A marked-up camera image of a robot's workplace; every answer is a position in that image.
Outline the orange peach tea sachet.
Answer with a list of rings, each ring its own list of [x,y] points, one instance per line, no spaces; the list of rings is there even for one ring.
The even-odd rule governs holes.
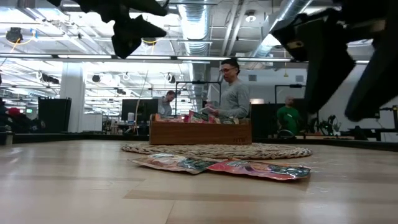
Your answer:
[[[297,180],[307,178],[311,168],[303,166],[282,166],[264,162],[246,160],[227,160],[207,167],[215,172],[227,172],[236,175],[249,175],[273,180]]]
[[[185,117],[181,115],[165,115],[165,114],[155,114],[156,122],[166,122],[166,123],[183,123]]]

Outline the silver round air duct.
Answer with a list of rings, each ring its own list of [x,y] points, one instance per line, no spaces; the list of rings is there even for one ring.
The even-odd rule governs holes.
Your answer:
[[[313,0],[283,0],[280,9],[268,15],[262,27],[262,37],[257,49],[252,53],[251,57],[264,58],[272,48],[280,45],[275,37],[271,34],[276,24],[284,19],[294,18],[296,15],[303,13]]]
[[[190,79],[205,81],[210,71],[210,64],[194,61],[193,57],[205,57],[210,54],[210,6],[202,4],[180,4],[177,6],[181,17],[181,29],[186,55],[189,63]]]

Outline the long ceiling light strip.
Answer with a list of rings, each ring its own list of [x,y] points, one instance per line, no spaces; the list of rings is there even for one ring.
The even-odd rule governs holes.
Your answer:
[[[32,60],[121,60],[116,55],[88,55],[88,54],[14,54],[14,53],[0,53],[0,58],[23,58]],[[222,61],[228,59],[227,57],[208,57],[208,56],[174,56],[174,55],[130,55],[125,60],[155,60],[155,61],[188,61],[188,62],[212,62]],[[292,62],[299,63],[299,61],[292,58],[253,58],[253,57],[237,57],[239,62]]]

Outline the red strawberry tea sachet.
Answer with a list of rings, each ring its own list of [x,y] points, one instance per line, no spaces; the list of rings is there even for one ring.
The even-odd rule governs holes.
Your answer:
[[[199,112],[190,110],[188,114],[189,123],[201,123],[201,124],[215,124],[215,117]]]

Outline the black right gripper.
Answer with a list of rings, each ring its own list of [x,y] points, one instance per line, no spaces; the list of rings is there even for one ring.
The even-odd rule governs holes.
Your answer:
[[[333,6],[285,16],[271,34],[294,59],[308,59],[305,100],[311,114],[320,110],[355,66],[350,42],[377,40],[378,45],[345,109],[360,121],[398,96],[398,28],[387,28],[398,0],[332,0]]]

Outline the white cabinet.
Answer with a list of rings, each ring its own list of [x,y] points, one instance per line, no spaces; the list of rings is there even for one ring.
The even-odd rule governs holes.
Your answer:
[[[102,114],[84,114],[82,131],[99,131],[103,130]]]

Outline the wooden three-compartment tray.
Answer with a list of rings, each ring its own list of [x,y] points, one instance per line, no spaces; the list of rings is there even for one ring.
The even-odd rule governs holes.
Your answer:
[[[239,124],[205,124],[158,121],[158,117],[158,114],[150,116],[149,143],[152,145],[252,143],[251,123],[247,119]]]

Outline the black computer monitor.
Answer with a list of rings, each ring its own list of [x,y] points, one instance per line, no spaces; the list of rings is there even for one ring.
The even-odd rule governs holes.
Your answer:
[[[158,104],[158,99],[122,100],[121,119],[127,121],[128,113],[134,113],[137,115],[138,122],[148,121],[152,114],[158,112]]]

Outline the black metal table frame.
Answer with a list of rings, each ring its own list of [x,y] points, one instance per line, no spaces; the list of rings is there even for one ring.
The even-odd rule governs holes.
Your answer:
[[[149,136],[125,136],[125,135],[104,135],[104,134],[12,134],[14,144],[32,142],[55,142],[74,140],[109,140],[109,141],[148,141]],[[324,145],[350,147],[358,149],[369,149],[375,151],[398,152],[398,142],[380,141],[358,141],[344,139],[266,139],[253,138],[252,142],[266,144],[298,144],[298,145]]]

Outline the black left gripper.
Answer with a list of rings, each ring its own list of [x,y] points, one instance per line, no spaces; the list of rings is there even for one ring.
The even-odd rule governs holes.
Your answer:
[[[72,0],[84,13],[96,12],[103,22],[115,21],[112,45],[115,54],[125,59],[142,43],[143,38],[165,37],[167,32],[146,21],[142,15],[125,19],[120,0]],[[167,10],[156,0],[124,0],[124,5],[156,16],[166,16]]]

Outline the black partition panel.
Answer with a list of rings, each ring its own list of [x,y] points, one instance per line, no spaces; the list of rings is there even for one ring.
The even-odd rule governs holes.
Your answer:
[[[299,111],[303,122],[301,124],[301,130],[294,136],[288,130],[279,129],[277,110],[283,106],[283,103],[281,105],[275,105],[274,103],[252,105],[252,136],[255,138],[295,139],[296,136],[305,129],[307,122],[307,112],[303,108],[295,108]]]

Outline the person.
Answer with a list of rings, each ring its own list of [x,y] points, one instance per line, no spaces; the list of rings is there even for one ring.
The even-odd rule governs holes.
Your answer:
[[[170,116],[172,114],[171,102],[175,99],[175,92],[170,90],[165,96],[159,98],[158,114]]]
[[[277,110],[279,129],[288,130],[294,136],[301,130],[303,119],[297,109],[294,108],[294,97],[287,96],[285,105]]]
[[[220,73],[228,84],[221,94],[221,103],[208,102],[206,112],[223,118],[246,118],[250,110],[249,87],[239,79],[239,64],[236,59],[228,58],[221,62]]]

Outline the round woven straw placemat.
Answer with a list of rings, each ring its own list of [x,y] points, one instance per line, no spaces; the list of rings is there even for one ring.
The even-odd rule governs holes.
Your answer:
[[[207,157],[210,159],[254,160],[294,159],[308,157],[313,154],[306,147],[264,143],[252,143],[249,145],[152,145],[147,142],[138,142],[124,145],[121,147],[121,150],[138,154],[169,153],[183,156]]]

